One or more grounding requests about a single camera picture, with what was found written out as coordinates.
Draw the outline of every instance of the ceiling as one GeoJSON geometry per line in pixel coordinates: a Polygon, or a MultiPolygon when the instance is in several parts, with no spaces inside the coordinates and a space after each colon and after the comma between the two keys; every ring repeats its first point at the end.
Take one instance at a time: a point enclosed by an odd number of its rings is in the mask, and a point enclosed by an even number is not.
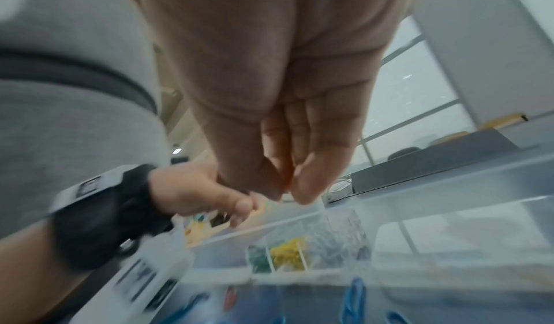
{"type": "Polygon", "coordinates": [[[177,89],[166,58],[154,41],[153,44],[162,92],[160,118],[165,125],[168,141],[172,147],[182,149],[179,156],[188,156],[190,159],[205,158],[209,155],[207,141],[192,116],[188,102],[177,89]]]}

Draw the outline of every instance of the yellow item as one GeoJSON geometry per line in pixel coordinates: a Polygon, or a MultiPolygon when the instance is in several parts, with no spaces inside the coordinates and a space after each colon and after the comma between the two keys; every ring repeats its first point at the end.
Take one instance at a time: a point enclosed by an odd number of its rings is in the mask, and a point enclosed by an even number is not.
{"type": "Polygon", "coordinates": [[[305,270],[298,251],[299,247],[302,250],[306,249],[306,242],[303,237],[291,239],[284,244],[271,248],[269,255],[275,269],[288,265],[292,266],[294,270],[305,270]]]}

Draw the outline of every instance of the blue binder clip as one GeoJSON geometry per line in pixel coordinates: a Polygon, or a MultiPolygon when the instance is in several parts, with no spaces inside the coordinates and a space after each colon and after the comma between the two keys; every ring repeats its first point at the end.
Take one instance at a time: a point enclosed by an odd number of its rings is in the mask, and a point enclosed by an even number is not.
{"type": "Polygon", "coordinates": [[[365,285],[362,279],[355,278],[346,289],[340,311],[340,324],[363,324],[365,319],[365,285]]]}

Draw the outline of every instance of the hand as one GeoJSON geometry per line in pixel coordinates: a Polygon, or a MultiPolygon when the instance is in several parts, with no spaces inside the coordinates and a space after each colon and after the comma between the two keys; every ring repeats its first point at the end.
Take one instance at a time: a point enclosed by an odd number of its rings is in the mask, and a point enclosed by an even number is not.
{"type": "Polygon", "coordinates": [[[232,214],[236,227],[258,209],[257,200],[217,183],[218,167],[211,163],[183,163],[153,170],[150,195],[163,213],[182,216],[211,210],[232,214]]]}
{"type": "Polygon", "coordinates": [[[348,166],[407,0],[142,0],[225,183],[314,201],[348,166]]]}

